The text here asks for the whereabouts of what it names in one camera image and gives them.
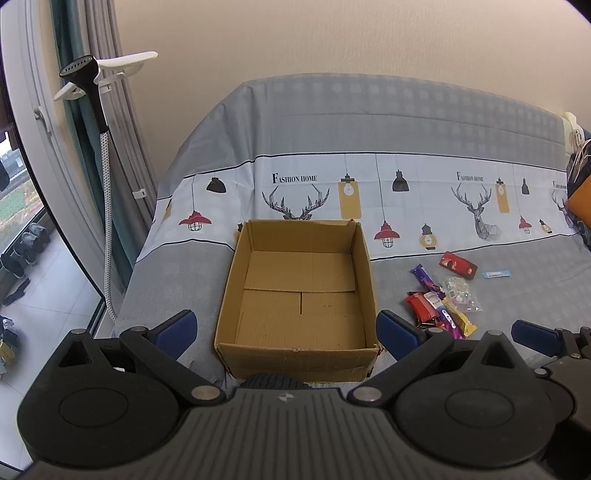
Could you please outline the orange cushion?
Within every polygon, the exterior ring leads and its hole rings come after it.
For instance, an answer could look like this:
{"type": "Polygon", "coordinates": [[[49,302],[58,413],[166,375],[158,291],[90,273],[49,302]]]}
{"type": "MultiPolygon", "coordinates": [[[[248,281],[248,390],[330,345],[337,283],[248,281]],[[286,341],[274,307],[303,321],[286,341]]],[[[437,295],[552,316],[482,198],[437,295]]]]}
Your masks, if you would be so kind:
{"type": "Polygon", "coordinates": [[[570,213],[581,220],[587,227],[591,227],[591,177],[576,189],[567,201],[570,213]]]}

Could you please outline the dark red snack packet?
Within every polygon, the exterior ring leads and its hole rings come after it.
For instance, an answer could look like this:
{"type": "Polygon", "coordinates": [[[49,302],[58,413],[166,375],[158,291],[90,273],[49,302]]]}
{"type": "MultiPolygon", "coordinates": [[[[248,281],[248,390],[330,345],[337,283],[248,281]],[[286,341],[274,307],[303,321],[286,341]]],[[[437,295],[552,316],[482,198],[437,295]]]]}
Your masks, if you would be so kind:
{"type": "Polygon", "coordinates": [[[443,254],[439,265],[466,280],[472,280],[478,271],[476,264],[450,251],[443,254]]]}

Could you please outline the small light blue packet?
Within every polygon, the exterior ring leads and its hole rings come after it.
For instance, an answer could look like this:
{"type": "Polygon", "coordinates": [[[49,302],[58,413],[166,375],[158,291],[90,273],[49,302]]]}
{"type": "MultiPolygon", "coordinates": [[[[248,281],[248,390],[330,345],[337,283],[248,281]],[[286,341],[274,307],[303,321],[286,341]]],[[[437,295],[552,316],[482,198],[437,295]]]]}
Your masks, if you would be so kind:
{"type": "Polygon", "coordinates": [[[510,278],[512,276],[509,270],[485,271],[482,275],[485,279],[510,278]]]}

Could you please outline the grey deer-print sofa cover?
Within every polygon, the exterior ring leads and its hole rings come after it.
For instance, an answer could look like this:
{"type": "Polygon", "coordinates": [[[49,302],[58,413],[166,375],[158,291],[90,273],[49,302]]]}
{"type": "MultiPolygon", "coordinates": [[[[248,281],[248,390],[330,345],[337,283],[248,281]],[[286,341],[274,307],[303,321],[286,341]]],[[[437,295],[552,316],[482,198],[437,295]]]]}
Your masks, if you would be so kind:
{"type": "Polygon", "coordinates": [[[590,321],[590,253],[569,225],[562,119],[478,90],[401,77],[297,75],[239,86],[179,148],[115,331],[197,315],[188,362],[224,379],[213,335],[238,226],[308,215],[363,227],[383,308],[411,268],[455,251],[481,272],[480,329],[590,321]]]}

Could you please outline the grey green curtain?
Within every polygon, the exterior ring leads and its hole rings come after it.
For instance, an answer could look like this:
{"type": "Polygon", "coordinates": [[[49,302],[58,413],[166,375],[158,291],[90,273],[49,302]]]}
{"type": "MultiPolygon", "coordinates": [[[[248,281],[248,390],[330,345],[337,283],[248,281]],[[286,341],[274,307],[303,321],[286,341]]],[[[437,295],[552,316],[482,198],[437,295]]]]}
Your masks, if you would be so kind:
{"type": "MultiPolygon", "coordinates": [[[[108,59],[123,54],[112,1],[51,1],[49,6],[60,68],[84,55],[108,59]]],[[[112,269],[114,278],[127,287],[153,217],[156,182],[128,81],[115,81],[102,100],[110,129],[112,269]]],[[[91,103],[82,97],[62,105],[86,185],[103,216],[99,130],[91,103]]]]}

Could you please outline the purple candy bar wrapper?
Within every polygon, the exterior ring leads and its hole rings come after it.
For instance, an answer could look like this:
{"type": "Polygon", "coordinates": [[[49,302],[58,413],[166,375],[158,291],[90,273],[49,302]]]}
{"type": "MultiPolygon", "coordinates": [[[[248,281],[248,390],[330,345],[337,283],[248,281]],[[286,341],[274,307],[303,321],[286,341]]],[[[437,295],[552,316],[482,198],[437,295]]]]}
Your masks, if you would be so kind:
{"type": "Polygon", "coordinates": [[[440,299],[444,299],[446,297],[445,291],[437,282],[434,281],[422,264],[418,264],[416,267],[411,269],[410,272],[425,289],[430,292],[434,292],[439,296],[440,299]]]}

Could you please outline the yellow snack bar wrapper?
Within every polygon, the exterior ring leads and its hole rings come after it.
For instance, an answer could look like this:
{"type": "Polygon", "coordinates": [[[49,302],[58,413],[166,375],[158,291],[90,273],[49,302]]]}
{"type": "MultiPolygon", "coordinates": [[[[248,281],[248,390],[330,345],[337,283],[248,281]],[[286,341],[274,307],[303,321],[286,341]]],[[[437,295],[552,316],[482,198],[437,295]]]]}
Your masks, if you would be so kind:
{"type": "Polygon", "coordinates": [[[469,338],[477,331],[478,327],[475,324],[473,324],[469,320],[468,316],[464,314],[462,311],[460,311],[448,297],[443,299],[443,304],[451,314],[452,318],[454,319],[457,326],[460,328],[462,335],[465,338],[469,338]]]}

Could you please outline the red chocolate bar wrapper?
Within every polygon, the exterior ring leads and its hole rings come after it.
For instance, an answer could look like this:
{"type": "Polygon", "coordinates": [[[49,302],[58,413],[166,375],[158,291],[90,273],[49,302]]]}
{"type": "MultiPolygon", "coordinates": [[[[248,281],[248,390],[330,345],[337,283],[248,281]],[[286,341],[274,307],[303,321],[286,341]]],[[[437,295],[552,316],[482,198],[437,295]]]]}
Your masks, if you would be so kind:
{"type": "Polygon", "coordinates": [[[421,292],[409,293],[405,302],[411,307],[416,318],[416,324],[420,328],[436,327],[440,321],[437,310],[425,298],[421,292]]]}

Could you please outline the clear bag of candies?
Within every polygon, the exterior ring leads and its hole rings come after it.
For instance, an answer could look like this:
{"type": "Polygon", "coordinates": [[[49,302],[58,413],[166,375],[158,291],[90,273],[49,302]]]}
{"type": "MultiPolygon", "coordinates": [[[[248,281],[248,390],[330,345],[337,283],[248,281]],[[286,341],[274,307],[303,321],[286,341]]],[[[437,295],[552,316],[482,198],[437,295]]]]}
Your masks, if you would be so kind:
{"type": "Polygon", "coordinates": [[[444,290],[453,304],[463,313],[482,312],[482,306],[469,282],[457,276],[448,276],[443,281],[444,290]]]}

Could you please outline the brown cardboard box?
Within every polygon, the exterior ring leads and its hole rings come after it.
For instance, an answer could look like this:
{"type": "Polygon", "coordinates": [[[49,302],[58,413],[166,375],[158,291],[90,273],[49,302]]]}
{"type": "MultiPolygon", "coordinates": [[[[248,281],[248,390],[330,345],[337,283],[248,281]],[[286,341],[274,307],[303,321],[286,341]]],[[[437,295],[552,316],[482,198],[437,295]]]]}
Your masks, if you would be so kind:
{"type": "Polygon", "coordinates": [[[377,314],[359,222],[252,220],[238,237],[214,348],[236,379],[360,382],[381,352],[377,314]]]}

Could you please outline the shoes on balcony floor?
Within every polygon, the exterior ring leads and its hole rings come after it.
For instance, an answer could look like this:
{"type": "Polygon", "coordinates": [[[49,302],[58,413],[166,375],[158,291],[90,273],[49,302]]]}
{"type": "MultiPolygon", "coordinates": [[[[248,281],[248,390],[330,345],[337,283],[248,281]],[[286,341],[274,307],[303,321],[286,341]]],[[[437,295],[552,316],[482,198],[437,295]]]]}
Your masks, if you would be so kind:
{"type": "Polygon", "coordinates": [[[32,222],[15,240],[12,250],[1,255],[1,266],[17,280],[20,280],[14,292],[6,295],[2,300],[3,306],[11,305],[25,295],[30,285],[30,278],[26,275],[25,267],[33,266],[49,243],[50,236],[47,229],[39,223],[32,222]]]}

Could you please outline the white window frame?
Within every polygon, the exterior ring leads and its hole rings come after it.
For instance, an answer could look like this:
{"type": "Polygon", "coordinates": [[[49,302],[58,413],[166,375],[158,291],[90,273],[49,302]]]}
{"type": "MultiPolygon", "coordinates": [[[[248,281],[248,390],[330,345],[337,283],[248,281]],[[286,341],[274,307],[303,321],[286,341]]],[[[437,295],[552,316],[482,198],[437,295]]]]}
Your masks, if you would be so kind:
{"type": "Polygon", "coordinates": [[[74,145],[61,88],[47,1],[1,7],[2,60],[29,171],[44,205],[85,276],[103,292],[103,225],[74,145]]]}

